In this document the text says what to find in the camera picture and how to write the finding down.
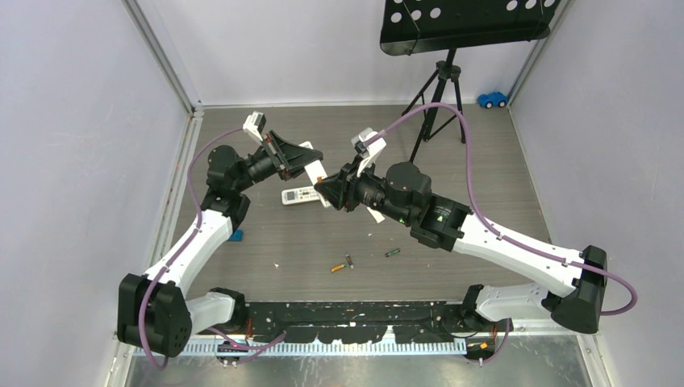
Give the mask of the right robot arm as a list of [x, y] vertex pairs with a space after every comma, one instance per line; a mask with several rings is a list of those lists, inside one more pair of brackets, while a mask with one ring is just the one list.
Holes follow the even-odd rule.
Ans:
[[607, 266], [607, 254], [588, 246], [581, 251], [559, 248], [480, 220], [462, 203], [432, 192], [432, 179], [410, 162], [389, 167], [384, 177], [374, 168], [345, 164], [330, 177], [316, 177], [315, 190], [336, 210], [359, 205], [408, 227], [422, 245], [475, 256], [514, 271], [527, 285], [471, 285], [459, 308], [471, 331], [508, 319], [549, 318], [583, 334], [595, 334], [606, 280], [596, 271]]

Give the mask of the white battery cover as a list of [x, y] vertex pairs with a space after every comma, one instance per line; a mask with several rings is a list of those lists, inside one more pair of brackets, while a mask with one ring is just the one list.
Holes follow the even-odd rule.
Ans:
[[374, 221], [375, 221], [376, 223], [381, 223], [381, 222], [383, 222], [383, 221], [386, 219], [386, 218], [385, 218], [379, 211], [377, 211], [377, 210], [368, 208], [367, 211], [370, 213], [370, 215], [372, 216], [372, 218], [374, 219]]

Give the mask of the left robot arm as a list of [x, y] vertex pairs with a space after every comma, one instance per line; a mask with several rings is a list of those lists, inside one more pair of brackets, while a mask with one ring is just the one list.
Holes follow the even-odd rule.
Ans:
[[213, 288], [188, 300], [199, 272], [244, 221], [250, 199], [245, 190], [271, 177], [288, 181], [323, 159], [323, 153], [292, 144], [275, 131], [258, 135], [258, 148], [240, 156], [229, 145], [212, 140], [207, 154], [207, 192], [199, 198], [189, 189], [196, 216], [176, 244], [144, 273], [127, 274], [119, 284], [117, 339], [155, 355], [178, 356], [190, 337], [211, 328], [224, 333], [241, 332], [248, 321], [242, 293]]

